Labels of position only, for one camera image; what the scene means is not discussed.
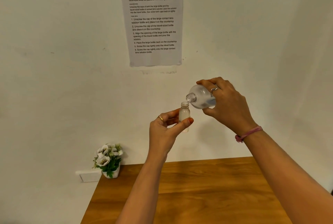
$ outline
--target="silver ring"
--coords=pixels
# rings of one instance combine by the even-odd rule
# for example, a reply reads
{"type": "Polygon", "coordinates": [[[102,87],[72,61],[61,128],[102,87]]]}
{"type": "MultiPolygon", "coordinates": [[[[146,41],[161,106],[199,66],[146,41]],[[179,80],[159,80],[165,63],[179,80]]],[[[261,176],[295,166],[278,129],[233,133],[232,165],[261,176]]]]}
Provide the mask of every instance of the silver ring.
{"type": "Polygon", "coordinates": [[[211,90],[210,90],[210,94],[213,95],[213,91],[215,91],[215,90],[217,90],[217,89],[218,89],[218,87],[215,87],[215,88],[211,89],[211,90]]]}

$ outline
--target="pink hair tie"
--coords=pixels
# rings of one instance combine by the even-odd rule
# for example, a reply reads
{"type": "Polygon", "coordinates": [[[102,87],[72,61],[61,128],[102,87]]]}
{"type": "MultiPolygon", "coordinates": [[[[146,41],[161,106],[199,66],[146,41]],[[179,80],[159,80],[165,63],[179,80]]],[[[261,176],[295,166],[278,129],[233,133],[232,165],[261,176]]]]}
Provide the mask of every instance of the pink hair tie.
{"type": "Polygon", "coordinates": [[[248,131],[246,134],[244,134],[244,135],[242,135],[242,136],[238,136],[238,135],[236,135],[236,136],[235,136],[235,139],[236,139],[236,141],[237,141],[238,143],[243,143],[243,142],[244,142],[243,139],[244,139],[245,137],[249,136],[249,135],[252,134],[252,133],[255,133],[255,132],[261,131],[261,130],[263,130],[262,127],[261,127],[261,126],[257,126],[257,127],[251,129],[250,131],[248,131]]]}

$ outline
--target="hand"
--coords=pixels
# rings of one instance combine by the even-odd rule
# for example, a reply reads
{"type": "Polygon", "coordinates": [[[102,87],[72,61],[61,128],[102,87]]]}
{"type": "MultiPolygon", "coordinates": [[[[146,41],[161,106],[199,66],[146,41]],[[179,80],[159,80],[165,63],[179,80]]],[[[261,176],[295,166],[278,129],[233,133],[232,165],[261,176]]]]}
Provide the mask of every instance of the hand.
{"type": "Polygon", "coordinates": [[[194,121],[193,118],[187,118],[181,123],[178,123],[179,110],[170,111],[167,113],[162,113],[160,117],[157,117],[154,121],[150,123],[149,127],[149,151],[148,158],[154,160],[161,160],[165,162],[167,155],[171,150],[176,137],[186,128],[188,128],[194,121]]]}
{"type": "Polygon", "coordinates": [[[251,116],[245,97],[236,91],[228,80],[217,77],[200,80],[197,84],[203,85],[209,91],[216,87],[215,85],[219,87],[213,91],[215,107],[202,109],[206,115],[215,118],[239,136],[258,126],[251,116]]]}

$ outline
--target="large bottle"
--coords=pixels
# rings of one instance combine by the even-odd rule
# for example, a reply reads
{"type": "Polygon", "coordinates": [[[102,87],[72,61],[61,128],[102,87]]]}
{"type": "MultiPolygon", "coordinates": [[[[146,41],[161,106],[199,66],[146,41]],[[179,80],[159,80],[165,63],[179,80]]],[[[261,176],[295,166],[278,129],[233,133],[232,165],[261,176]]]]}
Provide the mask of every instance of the large bottle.
{"type": "Polygon", "coordinates": [[[194,85],[186,96],[186,101],[197,109],[216,105],[215,97],[203,85],[194,85]]]}
{"type": "MultiPolygon", "coordinates": [[[[179,122],[190,117],[189,104],[187,102],[181,103],[181,109],[179,110],[179,122]]],[[[183,130],[184,133],[187,133],[189,128],[183,130]]]]}

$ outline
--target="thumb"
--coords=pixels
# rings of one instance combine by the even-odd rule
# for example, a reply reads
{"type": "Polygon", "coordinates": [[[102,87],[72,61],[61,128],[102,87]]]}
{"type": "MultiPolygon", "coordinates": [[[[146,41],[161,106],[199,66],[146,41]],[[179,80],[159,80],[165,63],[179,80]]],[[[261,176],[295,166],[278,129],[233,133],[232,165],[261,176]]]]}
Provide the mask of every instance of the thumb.
{"type": "Polygon", "coordinates": [[[214,117],[214,108],[203,108],[202,111],[204,114],[214,117]]]}
{"type": "Polygon", "coordinates": [[[188,128],[192,123],[194,122],[193,118],[187,118],[181,121],[181,123],[178,123],[174,125],[169,130],[171,133],[175,136],[179,135],[184,129],[188,128]]]}

